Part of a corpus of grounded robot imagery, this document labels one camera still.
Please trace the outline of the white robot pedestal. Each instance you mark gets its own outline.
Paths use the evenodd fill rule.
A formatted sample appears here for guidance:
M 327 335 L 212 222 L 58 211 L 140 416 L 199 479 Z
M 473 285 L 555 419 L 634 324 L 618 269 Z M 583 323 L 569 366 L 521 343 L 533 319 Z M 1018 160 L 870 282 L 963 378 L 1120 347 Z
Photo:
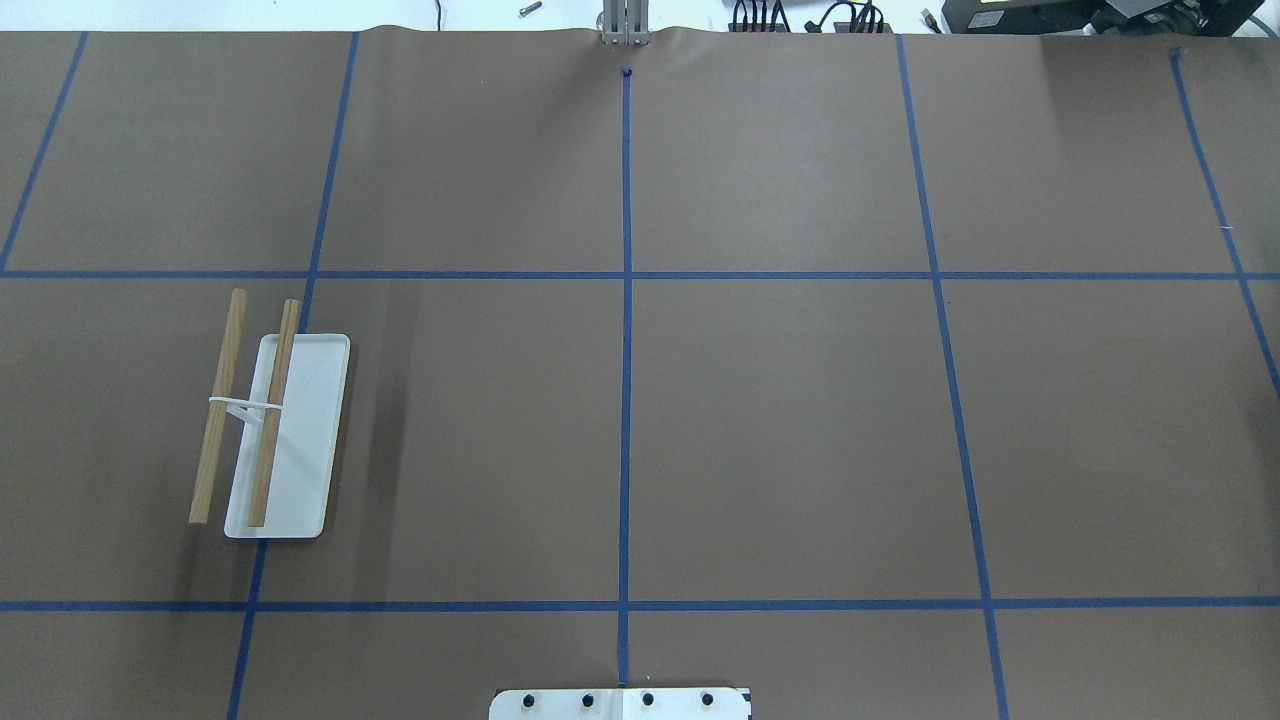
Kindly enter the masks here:
M 509 689 L 489 719 L 751 719 L 750 692 L 732 687 Z

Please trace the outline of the aluminium frame post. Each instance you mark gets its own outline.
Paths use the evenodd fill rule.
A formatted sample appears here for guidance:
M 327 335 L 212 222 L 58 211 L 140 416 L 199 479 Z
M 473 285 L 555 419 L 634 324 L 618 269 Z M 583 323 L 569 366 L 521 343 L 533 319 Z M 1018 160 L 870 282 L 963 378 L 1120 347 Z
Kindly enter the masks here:
M 605 46 L 643 46 L 650 42 L 648 0 L 605 0 L 599 15 Z

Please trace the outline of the white rack with wooden bars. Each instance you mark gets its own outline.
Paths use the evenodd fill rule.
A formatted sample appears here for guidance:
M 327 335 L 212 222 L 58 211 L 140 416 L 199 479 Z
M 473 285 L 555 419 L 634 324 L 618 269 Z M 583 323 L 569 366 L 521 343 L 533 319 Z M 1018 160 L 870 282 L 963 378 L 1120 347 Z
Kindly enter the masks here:
M 223 533 L 232 539 L 312 541 L 326 525 L 352 342 L 300 332 L 288 299 L 280 328 L 259 341 L 247 398 L 230 392 L 248 309 L 234 288 L 227 310 L 187 521 L 209 523 L 227 423 L 242 425 Z

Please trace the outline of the orange black connector box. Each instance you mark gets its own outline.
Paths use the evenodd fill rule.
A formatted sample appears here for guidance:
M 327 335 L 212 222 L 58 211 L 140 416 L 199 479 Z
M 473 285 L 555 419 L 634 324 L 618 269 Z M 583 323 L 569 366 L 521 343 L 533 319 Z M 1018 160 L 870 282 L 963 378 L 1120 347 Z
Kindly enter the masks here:
M 836 20 L 835 14 L 847 10 L 846 20 Z M 886 35 L 892 28 L 886 19 L 884 12 L 874 1 L 832 1 L 827 5 L 819 18 L 804 23 L 808 33 L 823 33 L 831 29 L 835 35 Z
M 730 1 L 730 33 L 790 33 L 785 1 Z

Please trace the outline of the near orange black connector box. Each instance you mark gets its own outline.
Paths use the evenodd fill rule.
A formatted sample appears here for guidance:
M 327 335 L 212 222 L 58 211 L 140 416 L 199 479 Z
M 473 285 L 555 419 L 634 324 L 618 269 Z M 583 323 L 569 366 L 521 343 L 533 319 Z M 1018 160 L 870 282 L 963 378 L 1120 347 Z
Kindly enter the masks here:
M 836 20 L 835 14 L 847 10 L 846 20 Z M 835 35 L 886 35 L 892 28 L 886 19 L 884 12 L 874 1 L 832 1 L 827 5 L 819 18 L 804 23 L 808 33 L 823 33 L 831 29 Z

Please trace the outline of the far orange black connector box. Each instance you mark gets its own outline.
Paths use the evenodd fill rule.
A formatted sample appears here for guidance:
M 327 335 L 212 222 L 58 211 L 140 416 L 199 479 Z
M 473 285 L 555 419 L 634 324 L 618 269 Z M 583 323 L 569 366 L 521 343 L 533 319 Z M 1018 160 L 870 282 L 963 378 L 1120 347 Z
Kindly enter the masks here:
M 730 1 L 730 33 L 790 33 L 785 1 Z

